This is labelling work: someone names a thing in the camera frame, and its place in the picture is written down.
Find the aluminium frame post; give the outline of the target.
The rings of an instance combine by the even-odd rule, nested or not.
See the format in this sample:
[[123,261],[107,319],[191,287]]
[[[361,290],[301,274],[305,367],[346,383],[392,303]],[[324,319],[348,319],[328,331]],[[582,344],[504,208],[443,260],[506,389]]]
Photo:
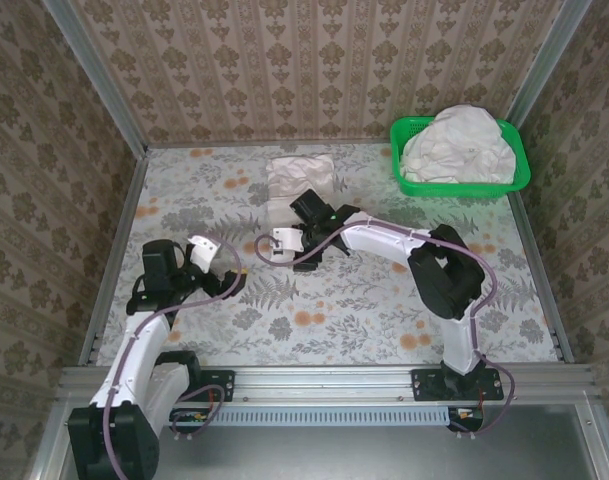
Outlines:
[[71,47],[75,57],[98,93],[103,105],[137,160],[146,155],[147,142],[131,114],[124,96],[100,56],[71,0],[43,0],[46,8]]
[[551,77],[592,0],[564,0],[546,38],[512,101],[506,120],[521,128]]

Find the aluminium mounting rail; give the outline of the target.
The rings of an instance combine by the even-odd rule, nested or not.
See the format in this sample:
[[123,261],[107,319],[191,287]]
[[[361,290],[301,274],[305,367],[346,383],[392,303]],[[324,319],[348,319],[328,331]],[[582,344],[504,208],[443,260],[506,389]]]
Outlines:
[[[591,368],[567,363],[508,363],[501,372],[504,397],[520,405],[571,404],[597,399]],[[411,371],[426,365],[232,366],[233,405],[404,405],[414,402]]]

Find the pile of white t-shirts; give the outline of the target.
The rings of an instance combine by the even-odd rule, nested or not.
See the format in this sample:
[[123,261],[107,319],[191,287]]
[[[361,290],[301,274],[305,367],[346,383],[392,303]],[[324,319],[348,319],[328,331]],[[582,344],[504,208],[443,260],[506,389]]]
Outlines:
[[487,110],[462,104],[406,142],[400,170],[414,183],[511,184],[516,155]]

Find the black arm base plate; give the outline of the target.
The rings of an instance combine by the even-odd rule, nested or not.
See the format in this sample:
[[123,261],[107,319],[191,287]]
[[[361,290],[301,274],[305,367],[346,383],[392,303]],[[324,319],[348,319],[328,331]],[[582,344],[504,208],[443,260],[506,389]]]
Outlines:
[[483,365],[464,376],[448,368],[414,369],[411,380],[413,397],[417,402],[504,399],[499,372]]
[[217,403],[231,402],[235,388],[234,370],[202,370],[189,380],[189,387],[183,396],[191,394],[189,401]]

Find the white t-shirt with red print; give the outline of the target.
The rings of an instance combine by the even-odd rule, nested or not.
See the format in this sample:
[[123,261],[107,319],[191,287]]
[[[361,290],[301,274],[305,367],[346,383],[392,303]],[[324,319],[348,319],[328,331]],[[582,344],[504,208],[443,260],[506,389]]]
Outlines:
[[330,155],[295,155],[271,159],[267,164],[268,224],[290,227],[300,222],[290,204],[308,189],[326,202],[335,194],[334,162]]

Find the green plastic basket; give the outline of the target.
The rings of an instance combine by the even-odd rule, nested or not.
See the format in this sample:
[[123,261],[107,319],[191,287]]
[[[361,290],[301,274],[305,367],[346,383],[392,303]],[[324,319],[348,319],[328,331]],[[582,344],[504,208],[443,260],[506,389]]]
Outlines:
[[509,122],[497,119],[502,138],[516,156],[513,182],[510,184],[488,183],[417,183],[407,180],[401,173],[401,155],[410,139],[416,137],[432,121],[431,116],[407,116],[395,120],[390,128],[392,171],[400,191],[407,196],[453,197],[453,198],[498,198],[524,189],[531,180],[531,171],[523,142],[518,130]]

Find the aluminium side rail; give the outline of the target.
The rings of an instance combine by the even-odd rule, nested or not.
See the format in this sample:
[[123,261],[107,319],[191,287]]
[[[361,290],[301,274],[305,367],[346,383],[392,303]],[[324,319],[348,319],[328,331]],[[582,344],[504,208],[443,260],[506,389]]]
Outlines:
[[574,363],[575,358],[570,342],[560,317],[522,198],[518,192],[509,193],[507,198],[530,267],[534,286],[540,299],[543,315],[549,325],[550,336],[553,339],[558,358],[565,363]]
[[102,343],[102,334],[109,318],[115,289],[128,245],[128,238],[145,181],[149,163],[148,154],[149,148],[146,147],[143,155],[137,159],[135,164],[133,177],[125,197],[107,265],[104,270],[84,343],[78,358],[79,366],[86,366],[93,363],[97,358],[97,352]]

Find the aluminium lower frame rail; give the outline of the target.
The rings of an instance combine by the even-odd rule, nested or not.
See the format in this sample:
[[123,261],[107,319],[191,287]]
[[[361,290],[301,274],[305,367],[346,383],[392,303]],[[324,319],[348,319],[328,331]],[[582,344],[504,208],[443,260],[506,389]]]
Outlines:
[[29,480],[78,480],[65,422],[72,407],[56,402],[49,414]]
[[609,419],[600,402],[586,399],[576,405],[590,460],[597,480],[609,480]]

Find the floral table cloth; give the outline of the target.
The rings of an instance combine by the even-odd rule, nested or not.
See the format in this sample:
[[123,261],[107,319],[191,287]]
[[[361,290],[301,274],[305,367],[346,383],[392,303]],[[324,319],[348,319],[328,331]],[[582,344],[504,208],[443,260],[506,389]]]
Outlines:
[[401,193],[384,144],[157,149],[130,230],[96,361],[109,365],[121,343],[126,303],[142,274],[142,247],[184,243],[210,232],[240,254],[248,276],[234,298],[181,311],[169,350],[196,352],[203,365],[436,363],[441,320],[418,298],[408,267],[374,255],[326,250],[319,268],[296,273],[262,262],[270,230],[266,167],[286,155],[330,156],[328,202],[418,229],[446,224],[498,278],[492,303],[477,315],[480,350],[496,362],[553,362],[558,356],[506,198],[418,198]]

